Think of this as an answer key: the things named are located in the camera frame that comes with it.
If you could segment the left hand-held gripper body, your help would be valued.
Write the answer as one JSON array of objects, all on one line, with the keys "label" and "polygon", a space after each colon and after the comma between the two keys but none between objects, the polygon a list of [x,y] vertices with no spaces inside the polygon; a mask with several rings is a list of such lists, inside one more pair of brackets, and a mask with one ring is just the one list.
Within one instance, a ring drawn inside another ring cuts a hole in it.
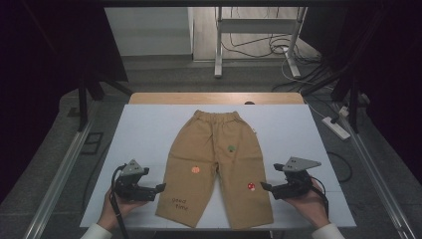
[{"label": "left hand-held gripper body", "polygon": [[153,201],[157,188],[139,186],[140,179],[149,173],[148,167],[140,166],[135,159],[126,164],[114,185],[114,192],[127,201]]}]

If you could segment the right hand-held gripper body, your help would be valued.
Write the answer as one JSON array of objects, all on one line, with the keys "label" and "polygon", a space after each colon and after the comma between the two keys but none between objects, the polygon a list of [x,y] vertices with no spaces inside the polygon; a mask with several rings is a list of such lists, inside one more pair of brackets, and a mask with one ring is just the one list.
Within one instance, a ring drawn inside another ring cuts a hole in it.
[{"label": "right hand-held gripper body", "polygon": [[275,163],[274,169],[285,174],[286,183],[273,186],[270,191],[275,199],[288,199],[307,194],[313,187],[308,169],[321,166],[319,161],[291,156],[285,163]]}]

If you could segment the tan child's pants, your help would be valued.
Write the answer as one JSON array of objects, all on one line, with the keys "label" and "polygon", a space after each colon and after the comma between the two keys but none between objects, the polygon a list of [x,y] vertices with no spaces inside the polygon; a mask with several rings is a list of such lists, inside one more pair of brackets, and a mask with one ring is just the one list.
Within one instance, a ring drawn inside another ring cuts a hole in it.
[{"label": "tan child's pants", "polygon": [[274,222],[263,154],[256,134],[236,112],[196,111],[175,138],[156,215],[189,227],[201,219],[215,179],[233,229]]}]

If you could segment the person's right hand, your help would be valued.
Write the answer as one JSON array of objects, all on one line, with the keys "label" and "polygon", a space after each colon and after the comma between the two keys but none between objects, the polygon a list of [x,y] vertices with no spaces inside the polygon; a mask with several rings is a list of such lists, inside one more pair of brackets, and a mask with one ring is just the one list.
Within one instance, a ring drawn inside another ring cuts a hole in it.
[{"label": "person's right hand", "polygon": [[315,228],[321,229],[330,223],[322,198],[313,190],[296,198],[288,198],[291,204]]}]

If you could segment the person's left hand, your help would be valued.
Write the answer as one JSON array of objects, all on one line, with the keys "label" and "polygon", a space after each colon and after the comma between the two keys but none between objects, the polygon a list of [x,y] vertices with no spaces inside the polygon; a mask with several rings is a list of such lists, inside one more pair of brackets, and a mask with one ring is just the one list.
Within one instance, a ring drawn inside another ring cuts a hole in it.
[{"label": "person's left hand", "polygon": [[[105,194],[105,202],[104,202],[102,214],[100,216],[100,219],[97,222],[97,224],[100,227],[107,230],[108,232],[111,232],[118,225],[116,213],[114,212],[112,205],[110,203],[110,193],[111,193],[111,190],[109,189],[107,193]],[[125,199],[120,199],[119,197],[117,197],[116,203],[120,211],[121,217],[124,218],[133,209],[147,204],[147,201],[127,201]]]}]

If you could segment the white board mat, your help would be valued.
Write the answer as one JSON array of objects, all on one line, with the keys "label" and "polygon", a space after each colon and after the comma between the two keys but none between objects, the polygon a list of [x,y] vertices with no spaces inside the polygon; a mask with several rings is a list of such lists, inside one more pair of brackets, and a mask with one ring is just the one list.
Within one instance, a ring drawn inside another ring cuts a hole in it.
[{"label": "white board mat", "polygon": [[[320,162],[320,166],[308,169],[308,172],[325,187],[330,221],[338,227],[356,226],[307,105],[126,105],[80,227],[89,227],[98,221],[104,195],[118,166],[135,159],[142,167],[150,169],[140,185],[155,187],[162,183],[169,149],[182,126],[197,110],[237,112],[252,127],[262,149],[270,184],[285,183],[284,174],[274,169],[275,163],[285,164],[291,156]],[[230,231],[218,179],[217,176],[211,199],[196,228],[156,216],[158,196],[154,202],[134,209],[125,217],[124,224],[128,229]],[[268,195],[274,223],[249,230],[310,226],[290,204],[275,200],[271,193]]]}]

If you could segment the white power strip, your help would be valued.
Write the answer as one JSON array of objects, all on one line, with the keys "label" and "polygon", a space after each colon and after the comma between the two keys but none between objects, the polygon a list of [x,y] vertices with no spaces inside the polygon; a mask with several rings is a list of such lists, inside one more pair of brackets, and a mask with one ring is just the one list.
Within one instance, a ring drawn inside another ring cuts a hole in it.
[{"label": "white power strip", "polygon": [[347,140],[350,138],[350,134],[336,122],[336,119],[332,119],[331,117],[326,117],[322,119],[321,121],[341,140]]}]

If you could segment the black metal stand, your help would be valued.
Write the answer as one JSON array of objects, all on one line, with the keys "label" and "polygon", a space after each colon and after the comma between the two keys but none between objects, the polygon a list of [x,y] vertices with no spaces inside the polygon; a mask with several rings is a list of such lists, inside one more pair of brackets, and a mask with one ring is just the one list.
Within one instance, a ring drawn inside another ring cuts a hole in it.
[{"label": "black metal stand", "polygon": [[108,77],[99,71],[91,71],[82,75],[79,79],[78,87],[80,107],[79,131],[82,131],[88,125],[89,121],[87,94],[90,94],[94,101],[102,101],[106,95],[103,87],[101,86],[101,82],[105,82],[107,85],[117,89],[127,96],[131,96],[133,94],[133,91],[128,87],[114,81],[111,77]]},{"label": "black metal stand", "polygon": [[348,123],[355,133],[358,133],[357,127],[357,109],[358,109],[358,81],[354,73],[355,64],[347,63],[343,68],[334,72],[328,78],[301,91],[301,96],[305,97],[313,92],[325,87],[326,85],[338,80],[331,98],[334,101],[342,101],[346,94],[349,94],[349,117]]}]

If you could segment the wooden table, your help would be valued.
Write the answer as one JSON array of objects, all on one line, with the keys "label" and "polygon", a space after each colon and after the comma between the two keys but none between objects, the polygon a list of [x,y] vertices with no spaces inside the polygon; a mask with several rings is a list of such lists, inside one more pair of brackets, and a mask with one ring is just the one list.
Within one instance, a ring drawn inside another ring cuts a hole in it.
[{"label": "wooden table", "polygon": [[134,93],[130,105],[303,105],[298,93]]}]

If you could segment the dark curtain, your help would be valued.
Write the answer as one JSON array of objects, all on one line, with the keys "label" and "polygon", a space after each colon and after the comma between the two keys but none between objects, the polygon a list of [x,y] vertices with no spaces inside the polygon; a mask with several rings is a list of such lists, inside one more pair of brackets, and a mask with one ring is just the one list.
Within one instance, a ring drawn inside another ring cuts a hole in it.
[{"label": "dark curtain", "polygon": [[106,9],[61,0],[0,0],[0,203],[50,130],[61,97],[126,81]]},{"label": "dark curtain", "polygon": [[422,0],[311,7],[300,38],[343,68],[378,10],[386,15],[352,72],[372,122],[422,184]]}]

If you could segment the white metal stand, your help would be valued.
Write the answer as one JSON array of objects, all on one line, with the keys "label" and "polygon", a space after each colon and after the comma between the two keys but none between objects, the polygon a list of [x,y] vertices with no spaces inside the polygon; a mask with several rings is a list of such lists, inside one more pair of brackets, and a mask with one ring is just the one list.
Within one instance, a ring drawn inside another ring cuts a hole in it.
[{"label": "white metal stand", "polygon": [[303,20],[308,10],[307,7],[300,7],[295,19],[224,19],[223,8],[216,8],[217,43],[215,53],[214,77],[222,77],[222,36],[224,34],[288,34],[291,36],[290,45],[284,48],[284,55],[292,76],[295,79],[301,77],[301,73],[294,60],[294,48],[302,28]]}]

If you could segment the aluminium rail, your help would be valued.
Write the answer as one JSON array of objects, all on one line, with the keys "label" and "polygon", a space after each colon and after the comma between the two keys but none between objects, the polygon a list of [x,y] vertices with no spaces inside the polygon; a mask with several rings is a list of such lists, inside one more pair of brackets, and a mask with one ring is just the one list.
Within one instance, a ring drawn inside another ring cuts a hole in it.
[{"label": "aluminium rail", "polygon": [[339,184],[356,225],[348,239],[422,239],[422,185],[376,129],[365,110],[358,133],[328,144]]},{"label": "aluminium rail", "polygon": [[91,102],[88,109],[87,123],[76,132],[59,168],[56,171],[52,182],[49,185],[47,192],[45,193],[31,223],[27,228],[27,231],[23,236],[23,239],[41,238],[53,213],[53,210],[57,205],[60,195],[66,185],[70,173],[72,172],[76,160],[82,150],[84,141],[86,140],[94,124],[95,117],[101,104],[102,103],[99,101]]}]

